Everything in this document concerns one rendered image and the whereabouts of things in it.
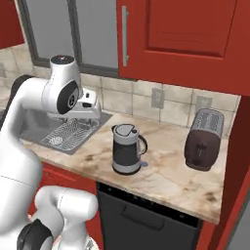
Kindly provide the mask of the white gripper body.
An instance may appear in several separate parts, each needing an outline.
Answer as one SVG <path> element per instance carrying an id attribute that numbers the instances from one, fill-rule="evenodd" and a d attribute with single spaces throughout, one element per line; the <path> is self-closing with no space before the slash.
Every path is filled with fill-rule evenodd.
<path id="1" fill-rule="evenodd" d="M 49 113 L 50 118 L 63 118 L 63 119 L 99 119 L 101 117 L 102 109 L 99 103 L 93 107 L 81 108 L 80 110 L 71 110 L 66 114 L 53 114 Z"/>

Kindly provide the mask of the grey steel sink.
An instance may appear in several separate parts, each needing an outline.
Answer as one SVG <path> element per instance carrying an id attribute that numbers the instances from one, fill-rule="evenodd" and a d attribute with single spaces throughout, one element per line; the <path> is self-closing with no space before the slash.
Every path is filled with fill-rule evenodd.
<path id="1" fill-rule="evenodd" d="M 62 153 L 72 155 L 74 154 L 83 144 L 85 144 L 95 133 L 98 132 L 98 130 L 105 125 L 105 123 L 111 118 L 111 114 L 108 114 L 106 112 L 103 112 L 101 114 L 101 117 L 99 119 L 96 119 L 99 121 L 100 125 L 98 128 L 83 142 L 81 143 L 76 149 L 71 151 L 62 151 L 55 149 L 50 146 L 44 146 L 53 150 L 60 151 Z M 41 141 L 48 136 L 50 133 L 55 131 L 57 128 L 59 128 L 61 125 L 63 125 L 65 120 L 61 120 L 58 118 L 50 118 L 46 113 L 35 111 L 35 110 L 29 110 L 26 115 L 24 122 L 21 126 L 21 138 L 23 140 L 33 142 L 35 144 L 38 144 L 40 146 L 43 146 L 41 144 Z"/>

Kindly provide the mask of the black and silver kettle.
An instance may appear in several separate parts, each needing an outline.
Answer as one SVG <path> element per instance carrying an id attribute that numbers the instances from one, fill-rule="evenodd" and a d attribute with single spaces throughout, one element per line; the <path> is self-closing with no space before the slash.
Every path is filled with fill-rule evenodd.
<path id="1" fill-rule="evenodd" d="M 141 156 L 147 152 L 147 141 L 133 124 L 117 124 L 111 127 L 112 168 L 121 175 L 133 175 L 142 166 Z"/>

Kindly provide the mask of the red base cupboard door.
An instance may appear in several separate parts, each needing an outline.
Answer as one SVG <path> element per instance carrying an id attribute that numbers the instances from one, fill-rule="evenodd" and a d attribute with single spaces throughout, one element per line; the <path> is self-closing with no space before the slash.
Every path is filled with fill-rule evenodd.
<path id="1" fill-rule="evenodd" d="M 95 181 L 46 162 L 43 163 L 43 177 L 39 186 L 77 188 L 86 190 L 92 194 L 97 194 Z M 91 237 L 98 244 L 99 249 L 104 250 L 100 212 L 97 212 L 96 216 L 86 223 L 86 227 Z"/>

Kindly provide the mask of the grey framed window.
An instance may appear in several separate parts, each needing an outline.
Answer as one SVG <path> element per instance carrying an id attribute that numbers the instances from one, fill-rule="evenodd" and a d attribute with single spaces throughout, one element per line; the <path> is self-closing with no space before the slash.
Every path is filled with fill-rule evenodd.
<path id="1" fill-rule="evenodd" d="M 118 76 L 116 0 L 17 0 L 34 65 L 75 57 L 80 71 Z"/>

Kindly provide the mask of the dark brown toaster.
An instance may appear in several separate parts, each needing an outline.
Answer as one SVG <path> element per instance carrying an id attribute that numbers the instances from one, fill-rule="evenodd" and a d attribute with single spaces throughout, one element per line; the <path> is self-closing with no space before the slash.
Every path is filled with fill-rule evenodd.
<path id="1" fill-rule="evenodd" d="M 189 168 L 209 171 L 215 164 L 221 146 L 224 115 L 211 108 L 201 108 L 194 116 L 185 144 Z"/>

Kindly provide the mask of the black dishwasher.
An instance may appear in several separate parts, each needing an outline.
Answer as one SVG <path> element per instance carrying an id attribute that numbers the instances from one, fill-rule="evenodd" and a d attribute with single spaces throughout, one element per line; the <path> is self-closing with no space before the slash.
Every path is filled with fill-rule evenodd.
<path id="1" fill-rule="evenodd" d="M 119 188 L 97 183 L 104 250 L 195 250 L 203 222 L 186 213 Z M 125 205 L 147 209 L 164 220 L 161 230 L 134 223 L 121 215 Z"/>

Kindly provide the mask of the red tall cabinet side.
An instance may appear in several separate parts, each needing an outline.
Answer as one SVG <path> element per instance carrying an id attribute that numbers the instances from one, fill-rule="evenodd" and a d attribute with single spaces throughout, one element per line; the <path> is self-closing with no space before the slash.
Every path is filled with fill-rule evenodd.
<path id="1" fill-rule="evenodd" d="M 196 250 L 226 250 L 250 184 L 250 97 L 242 96 L 229 136 L 220 222 L 203 223 Z"/>

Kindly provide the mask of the grey wall outlet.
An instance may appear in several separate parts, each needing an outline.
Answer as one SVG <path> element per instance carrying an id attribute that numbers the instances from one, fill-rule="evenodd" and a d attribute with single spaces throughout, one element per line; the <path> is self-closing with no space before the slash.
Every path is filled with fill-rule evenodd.
<path id="1" fill-rule="evenodd" d="M 153 88 L 151 91 L 151 106 L 162 109 L 164 107 L 164 91 Z"/>
<path id="2" fill-rule="evenodd" d="M 212 98 L 207 98 L 203 96 L 198 96 L 196 99 L 196 108 L 195 111 L 199 111 L 202 108 L 210 108 L 212 105 Z"/>

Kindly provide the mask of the red wall cupboard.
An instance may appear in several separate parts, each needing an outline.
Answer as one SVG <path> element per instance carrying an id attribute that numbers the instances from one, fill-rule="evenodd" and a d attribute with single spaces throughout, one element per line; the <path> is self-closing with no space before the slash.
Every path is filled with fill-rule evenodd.
<path id="1" fill-rule="evenodd" d="M 0 50 L 24 42 L 14 0 L 0 0 Z"/>

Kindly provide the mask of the red wall cupboard door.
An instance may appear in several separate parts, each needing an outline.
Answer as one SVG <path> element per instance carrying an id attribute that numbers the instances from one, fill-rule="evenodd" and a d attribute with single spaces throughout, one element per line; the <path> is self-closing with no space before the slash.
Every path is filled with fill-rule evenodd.
<path id="1" fill-rule="evenodd" d="M 116 14 L 120 77 L 250 96 L 250 0 L 116 0 Z"/>

